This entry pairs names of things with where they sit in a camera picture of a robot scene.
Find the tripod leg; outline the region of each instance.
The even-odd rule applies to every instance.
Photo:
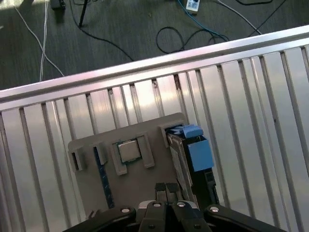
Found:
[[[83,11],[82,11],[81,18],[79,20],[79,27],[81,27],[83,25],[83,20],[84,20],[87,4],[88,4],[88,0],[84,0]]]

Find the metal frame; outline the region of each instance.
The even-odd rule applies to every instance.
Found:
[[[0,91],[0,111],[309,44],[309,26]]]
[[[181,112],[210,142],[220,203],[309,232],[308,56],[305,26],[0,91],[2,230],[85,219],[71,140]]]

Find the blue plastic part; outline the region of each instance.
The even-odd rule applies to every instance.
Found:
[[[175,134],[184,134],[185,138],[192,138],[203,135],[201,127],[196,125],[177,126],[171,129]]]
[[[208,140],[189,144],[188,148],[195,172],[213,167],[211,148]]]

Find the gray carpet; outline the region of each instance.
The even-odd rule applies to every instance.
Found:
[[[0,0],[0,88],[6,89],[38,82],[41,50],[18,16],[12,4],[19,6],[30,28],[43,39],[43,0],[8,2]],[[242,6],[234,0],[223,0],[244,14],[254,25],[259,25],[281,3],[259,6]],[[74,25],[69,2],[63,15],[48,8],[48,33],[46,54],[65,75],[86,72],[130,62],[117,48],[94,40],[80,32]],[[79,19],[81,6],[73,6]],[[253,30],[236,14],[208,0],[202,0],[197,20],[210,29],[236,40],[247,37]],[[309,1],[287,2],[261,27],[268,33],[309,23]],[[183,12],[176,0],[91,0],[85,18],[84,29],[90,33],[118,44],[134,60],[163,55],[155,44],[157,32],[165,26],[175,27],[186,40],[199,27]],[[200,33],[186,49],[206,46],[210,35]],[[181,46],[173,31],[164,31],[159,43],[165,50]],[[48,62],[44,63],[44,80],[60,77]]]

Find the aluminum profile table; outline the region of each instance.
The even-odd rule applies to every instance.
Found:
[[[211,142],[223,205],[309,232],[308,44],[305,26],[0,91],[2,230],[85,219],[72,139],[183,112]]]

